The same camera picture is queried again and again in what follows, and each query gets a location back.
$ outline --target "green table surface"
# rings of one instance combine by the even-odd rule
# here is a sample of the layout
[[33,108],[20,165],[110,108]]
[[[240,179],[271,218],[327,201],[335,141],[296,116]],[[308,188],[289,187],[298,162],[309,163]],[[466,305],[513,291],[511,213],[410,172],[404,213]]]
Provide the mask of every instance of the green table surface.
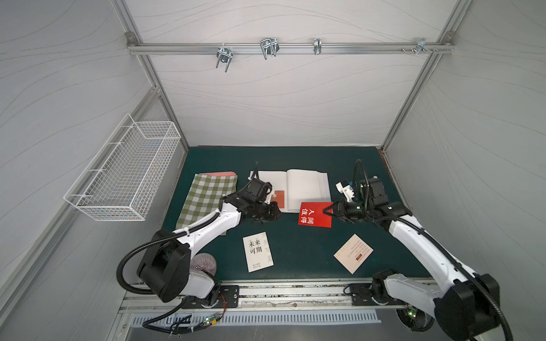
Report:
[[[192,147],[176,186],[163,228],[173,231],[196,173],[234,171],[237,189],[247,182],[254,162],[264,171],[307,169],[328,173],[332,201],[341,194],[335,184],[351,180],[356,159],[366,166],[368,176],[383,180],[390,201],[400,197],[385,164],[375,147]],[[274,265],[248,272],[242,238],[266,232]],[[356,234],[372,249],[371,255],[351,275],[334,254]],[[201,252],[212,254],[218,265],[219,280],[291,279],[291,278],[360,278],[394,269],[408,277],[429,277],[417,259],[388,232],[371,223],[346,223],[332,220],[331,229],[298,225],[298,214],[283,213],[274,222],[245,220],[226,236],[218,236]]]

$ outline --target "open book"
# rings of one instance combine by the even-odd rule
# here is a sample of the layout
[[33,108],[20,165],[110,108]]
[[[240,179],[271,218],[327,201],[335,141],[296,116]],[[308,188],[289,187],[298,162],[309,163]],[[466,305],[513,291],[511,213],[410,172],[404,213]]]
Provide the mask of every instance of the open book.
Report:
[[327,173],[289,169],[286,172],[258,171],[258,176],[273,185],[266,200],[277,201],[281,212],[299,213],[302,202],[331,202]]

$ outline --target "white card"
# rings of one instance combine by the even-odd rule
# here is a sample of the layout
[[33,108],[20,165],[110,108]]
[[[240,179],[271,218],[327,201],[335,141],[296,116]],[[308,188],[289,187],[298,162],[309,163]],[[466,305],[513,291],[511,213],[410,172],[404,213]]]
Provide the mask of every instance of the white card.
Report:
[[268,237],[265,232],[257,235],[243,237],[245,246],[246,265],[248,272],[260,270],[273,265],[273,258],[269,250]]
[[353,235],[334,257],[353,274],[358,267],[368,258],[373,249],[357,235]]

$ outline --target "red wire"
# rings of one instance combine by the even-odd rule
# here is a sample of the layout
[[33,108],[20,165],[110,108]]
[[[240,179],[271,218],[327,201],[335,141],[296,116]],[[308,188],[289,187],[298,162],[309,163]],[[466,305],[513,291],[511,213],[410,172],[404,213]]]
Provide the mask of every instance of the red wire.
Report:
[[224,312],[222,313],[222,316],[218,319],[220,320],[225,315],[225,311],[228,309],[228,302],[225,300],[224,295],[220,295],[220,297],[224,300]]

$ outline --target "metal vent grille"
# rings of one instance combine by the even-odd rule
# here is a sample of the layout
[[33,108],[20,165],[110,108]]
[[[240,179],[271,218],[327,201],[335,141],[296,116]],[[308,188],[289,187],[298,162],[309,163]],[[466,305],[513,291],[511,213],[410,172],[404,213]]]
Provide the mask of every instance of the metal vent grille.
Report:
[[[213,312],[193,313],[190,326],[197,325]],[[159,314],[135,314],[133,327]],[[154,325],[167,327],[189,314],[177,313],[156,322]],[[227,312],[217,326],[267,326],[267,325],[354,325],[381,323],[375,309],[300,310],[281,312]]]

